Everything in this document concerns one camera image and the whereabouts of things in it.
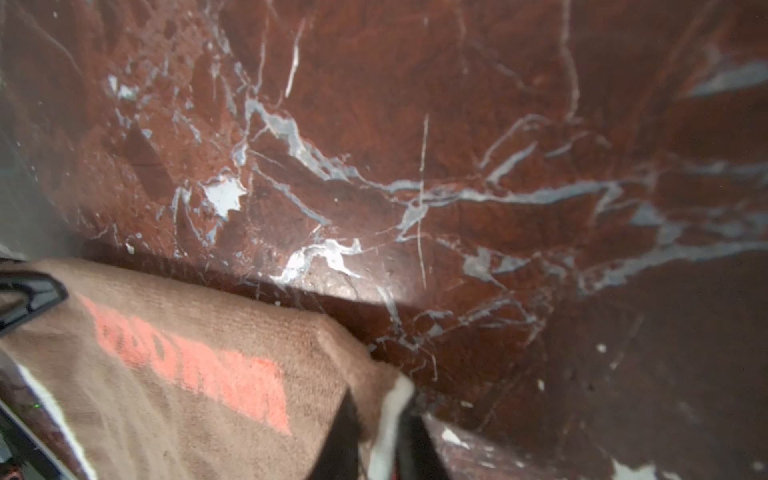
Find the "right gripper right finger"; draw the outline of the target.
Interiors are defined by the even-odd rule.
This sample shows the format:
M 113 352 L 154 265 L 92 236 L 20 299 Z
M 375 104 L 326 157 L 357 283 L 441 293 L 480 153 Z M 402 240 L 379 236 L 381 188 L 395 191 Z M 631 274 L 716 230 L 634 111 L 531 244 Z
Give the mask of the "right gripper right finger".
M 395 476 L 399 480 L 449 480 L 416 401 L 399 418 Z

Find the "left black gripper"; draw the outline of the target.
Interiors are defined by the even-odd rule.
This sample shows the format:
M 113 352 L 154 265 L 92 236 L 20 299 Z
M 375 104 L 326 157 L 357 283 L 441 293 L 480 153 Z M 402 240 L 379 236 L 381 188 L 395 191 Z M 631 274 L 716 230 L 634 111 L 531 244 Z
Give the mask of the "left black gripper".
M 65 285 L 48 273 L 6 263 L 1 269 L 1 293 L 15 294 L 18 301 L 1 309 L 1 335 L 7 336 L 68 299 Z

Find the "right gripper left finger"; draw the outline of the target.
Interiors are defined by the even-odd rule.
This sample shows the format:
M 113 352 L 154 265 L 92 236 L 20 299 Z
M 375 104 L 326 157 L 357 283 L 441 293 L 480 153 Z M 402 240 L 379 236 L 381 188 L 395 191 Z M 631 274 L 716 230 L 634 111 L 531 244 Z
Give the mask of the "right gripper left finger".
M 347 390 L 307 480 L 354 480 L 360 474 L 361 425 L 352 392 Z

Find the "red orange towel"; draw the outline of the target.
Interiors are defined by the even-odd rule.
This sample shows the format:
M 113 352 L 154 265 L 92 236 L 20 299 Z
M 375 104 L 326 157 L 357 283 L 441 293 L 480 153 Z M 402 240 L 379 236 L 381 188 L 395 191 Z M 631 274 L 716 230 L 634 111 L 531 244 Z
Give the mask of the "red orange towel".
M 333 318 L 78 259 L 5 263 L 67 298 L 1 340 L 89 479 L 306 479 L 345 399 L 389 479 L 412 381 Z

